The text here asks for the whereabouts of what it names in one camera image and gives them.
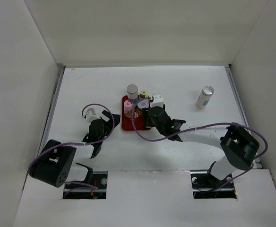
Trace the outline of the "red-white lid sauce jar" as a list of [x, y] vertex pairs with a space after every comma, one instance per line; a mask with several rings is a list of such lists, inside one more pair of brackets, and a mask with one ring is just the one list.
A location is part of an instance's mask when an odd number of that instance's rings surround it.
[[139, 117], [143, 117], [143, 110], [149, 108], [149, 100], [143, 99], [142, 101], [139, 101], [137, 108]]

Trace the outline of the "yellow cap spice bottle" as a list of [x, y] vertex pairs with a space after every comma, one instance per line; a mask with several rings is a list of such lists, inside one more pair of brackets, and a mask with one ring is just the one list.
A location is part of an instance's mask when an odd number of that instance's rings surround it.
[[143, 90], [140, 90], [139, 92], [139, 95], [138, 95], [138, 99], [145, 99], [145, 98], [148, 98], [149, 97], [149, 93], [147, 90], [143, 89]]

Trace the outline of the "pink cap spice bottle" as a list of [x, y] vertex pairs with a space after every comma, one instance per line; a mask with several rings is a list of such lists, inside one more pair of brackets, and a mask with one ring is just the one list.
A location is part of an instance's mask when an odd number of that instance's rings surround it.
[[131, 100], [125, 100], [123, 105], [124, 105], [124, 108], [123, 108], [124, 116], [127, 118], [131, 118], [133, 107], [134, 107], [133, 102]]

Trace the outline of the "tall jar blue label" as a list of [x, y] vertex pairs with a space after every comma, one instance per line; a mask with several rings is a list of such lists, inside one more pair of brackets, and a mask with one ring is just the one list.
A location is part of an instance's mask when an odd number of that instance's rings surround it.
[[136, 104], [138, 102], [138, 87], [135, 84], [130, 84], [127, 86], [127, 97], [132, 103]]

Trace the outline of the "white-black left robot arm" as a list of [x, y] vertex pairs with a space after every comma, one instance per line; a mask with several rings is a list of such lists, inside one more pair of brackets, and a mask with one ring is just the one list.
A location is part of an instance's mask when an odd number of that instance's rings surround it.
[[120, 123], [119, 114], [111, 114], [103, 110], [102, 115], [106, 121], [95, 114], [93, 108], [89, 108], [83, 117], [90, 123], [88, 134], [81, 143], [61, 143], [57, 140], [49, 140], [29, 165], [28, 174], [39, 181], [61, 187], [68, 177], [77, 148], [75, 146], [91, 145], [93, 147], [91, 158], [95, 158], [102, 148], [104, 138], [108, 137], [113, 129]]

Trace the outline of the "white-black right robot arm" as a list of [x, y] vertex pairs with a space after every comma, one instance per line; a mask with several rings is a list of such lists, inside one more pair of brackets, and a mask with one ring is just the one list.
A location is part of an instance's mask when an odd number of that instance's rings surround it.
[[171, 141], [196, 142], [223, 151], [224, 156], [211, 164], [206, 175], [198, 179], [198, 185], [207, 183], [211, 188], [218, 188], [234, 171], [249, 171], [259, 149], [259, 142], [237, 123], [194, 127], [185, 120], [171, 119], [159, 106], [143, 110], [142, 116], [144, 126], [155, 127]]

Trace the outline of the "red lacquer tray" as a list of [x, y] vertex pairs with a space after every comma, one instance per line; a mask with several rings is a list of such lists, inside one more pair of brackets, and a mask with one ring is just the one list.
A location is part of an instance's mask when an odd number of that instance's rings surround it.
[[[134, 128], [131, 123], [131, 119], [129, 117], [126, 117], [124, 114], [124, 102], [127, 100], [127, 96], [123, 96], [121, 99], [121, 128], [124, 131], [134, 131]], [[138, 131], [147, 131], [150, 130], [150, 128], [145, 127], [143, 125], [143, 118], [138, 115], [137, 109], [135, 109], [134, 113], [134, 124], [136, 126], [136, 129]]]

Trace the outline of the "left aluminium side rail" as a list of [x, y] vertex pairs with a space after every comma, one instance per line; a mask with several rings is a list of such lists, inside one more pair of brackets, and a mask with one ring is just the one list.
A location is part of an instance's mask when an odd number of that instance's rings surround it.
[[45, 122], [45, 126], [44, 126], [44, 130], [43, 130], [43, 134], [42, 134], [38, 152], [40, 152], [43, 149], [44, 145], [47, 142], [53, 115], [54, 115], [54, 111], [55, 111], [55, 107], [56, 107], [56, 103], [57, 103], [57, 99], [58, 99], [58, 95], [59, 95], [59, 91], [60, 91], [61, 84], [62, 84], [64, 71], [65, 71], [65, 65], [63, 65], [62, 63], [58, 63], [57, 66], [58, 66], [58, 74], [57, 74], [55, 85], [53, 88], [53, 94], [51, 97], [51, 102], [50, 102], [49, 110], [47, 113], [47, 118], [46, 118], [46, 122]]

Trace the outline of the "aluminium side rail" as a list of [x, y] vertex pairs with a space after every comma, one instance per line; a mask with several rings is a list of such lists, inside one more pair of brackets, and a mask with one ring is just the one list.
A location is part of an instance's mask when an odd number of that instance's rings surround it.
[[54, 115], [54, 111], [55, 111], [55, 107], [56, 107], [56, 103], [57, 103], [57, 99], [58, 99], [58, 95], [59, 95], [59, 91], [60, 91], [61, 84], [62, 84], [64, 71], [65, 71], [65, 65], [63, 65], [62, 63], [58, 63], [57, 66], [58, 66], [58, 74], [57, 74], [55, 85], [53, 88], [53, 94], [51, 97], [51, 102], [50, 102], [49, 110], [47, 113], [47, 118], [46, 118], [46, 122], [45, 122], [45, 126], [44, 126], [44, 130], [43, 130], [43, 134], [42, 134], [38, 152], [40, 152], [43, 149], [44, 145], [47, 142], [53, 115]]
[[229, 79], [229, 82], [230, 82], [230, 85], [231, 85], [231, 88], [232, 88], [232, 91], [233, 91], [233, 94], [234, 94], [237, 106], [239, 108], [241, 120], [243, 122], [242, 124], [245, 125], [245, 126], [249, 126], [247, 118], [246, 118], [246, 115], [245, 115], [245, 112], [244, 112], [244, 109], [243, 109], [243, 106], [242, 106], [242, 102], [240, 100], [240, 96], [239, 96], [236, 84], [235, 84], [234, 79], [233, 79], [233, 75], [232, 75], [232, 71], [231, 71], [231, 66], [230, 65], [226, 65], [224, 68], [225, 68], [227, 77]]

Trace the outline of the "right aluminium side rail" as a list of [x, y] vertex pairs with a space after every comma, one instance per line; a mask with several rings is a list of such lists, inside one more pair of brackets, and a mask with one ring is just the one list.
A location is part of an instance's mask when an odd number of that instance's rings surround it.
[[234, 79], [233, 79], [233, 75], [232, 75], [232, 71], [231, 71], [231, 66], [230, 65], [226, 65], [224, 68], [225, 68], [227, 77], [229, 79], [229, 82], [230, 82], [230, 85], [231, 85], [231, 88], [232, 88], [232, 91], [233, 91], [233, 94], [234, 94], [237, 106], [239, 108], [241, 120], [243, 122], [242, 124], [245, 125], [245, 126], [249, 126], [247, 118], [246, 118], [246, 115], [245, 115], [245, 112], [244, 112], [244, 109], [243, 109], [243, 106], [242, 106], [242, 102], [240, 100], [240, 96], [239, 96], [236, 84], [235, 84]]

